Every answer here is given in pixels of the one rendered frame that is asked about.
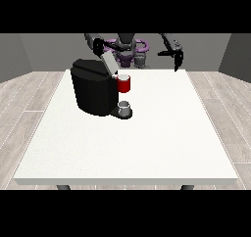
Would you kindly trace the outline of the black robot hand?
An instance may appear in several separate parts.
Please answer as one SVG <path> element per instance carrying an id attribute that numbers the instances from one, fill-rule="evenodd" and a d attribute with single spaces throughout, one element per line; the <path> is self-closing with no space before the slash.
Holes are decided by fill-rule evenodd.
<path id="1" fill-rule="evenodd" d="M 181 48 L 172 49 L 169 48 L 166 51 L 161 51 L 158 53 L 159 56 L 170 56 L 175 61 L 175 71 L 177 71 L 183 62 L 183 51 Z"/>
<path id="2" fill-rule="evenodd" d="M 114 49 L 114 45 L 105 41 L 101 38 L 95 38 L 93 41 L 93 53 L 101 57 L 104 54 L 104 47 L 112 48 Z"/>

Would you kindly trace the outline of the pale grey machine lid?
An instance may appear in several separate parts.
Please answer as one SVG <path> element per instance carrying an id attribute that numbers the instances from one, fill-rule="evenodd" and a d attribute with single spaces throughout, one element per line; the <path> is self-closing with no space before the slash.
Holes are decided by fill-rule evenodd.
<path id="1" fill-rule="evenodd" d="M 107 51 L 104 54 L 102 54 L 101 60 L 105 64 L 105 67 L 107 68 L 109 75 L 114 75 L 120 68 L 111 51 Z"/>

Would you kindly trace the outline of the small grey coffee pod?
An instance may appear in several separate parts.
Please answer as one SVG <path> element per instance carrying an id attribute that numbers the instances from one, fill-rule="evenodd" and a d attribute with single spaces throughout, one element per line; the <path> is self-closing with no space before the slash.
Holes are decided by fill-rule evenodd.
<path id="1" fill-rule="evenodd" d="M 134 57 L 134 66 L 139 69 L 145 67 L 146 55 L 145 54 L 136 54 Z"/>

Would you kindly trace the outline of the black coffee machine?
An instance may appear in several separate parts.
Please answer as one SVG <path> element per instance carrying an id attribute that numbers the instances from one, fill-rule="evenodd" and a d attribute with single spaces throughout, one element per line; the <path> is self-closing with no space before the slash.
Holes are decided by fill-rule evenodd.
<path id="1" fill-rule="evenodd" d="M 114 116 L 130 119 L 132 109 L 126 117 L 119 115 L 119 92 L 116 72 L 109 75 L 102 61 L 78 59 L 73 63 L 71 76 L 78 107 L 84 112 L 99 117 Z"/>

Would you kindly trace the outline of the red pod holder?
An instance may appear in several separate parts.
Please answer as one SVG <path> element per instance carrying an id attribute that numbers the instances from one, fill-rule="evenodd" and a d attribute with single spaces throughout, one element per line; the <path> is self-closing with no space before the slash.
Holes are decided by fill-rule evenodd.
<path id="1" fill-rule="evenodd" d="M 127 93 L 130 90 L 130 76 L 128 74 L 119 74 L 117 84 L 119 92 Z"/>

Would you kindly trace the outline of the small grey cup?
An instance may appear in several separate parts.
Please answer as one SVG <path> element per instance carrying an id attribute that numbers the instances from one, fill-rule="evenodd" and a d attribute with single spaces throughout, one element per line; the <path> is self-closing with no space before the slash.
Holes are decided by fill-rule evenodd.
<path id="1" fill-rule="evenodd" d="M 130 104 L 128 101 L 121 101 L 118 104 L 118 108 L 119 108 L 119 115 L 122 117 L 126 117 L 129 115 L 130 113 Z"/>

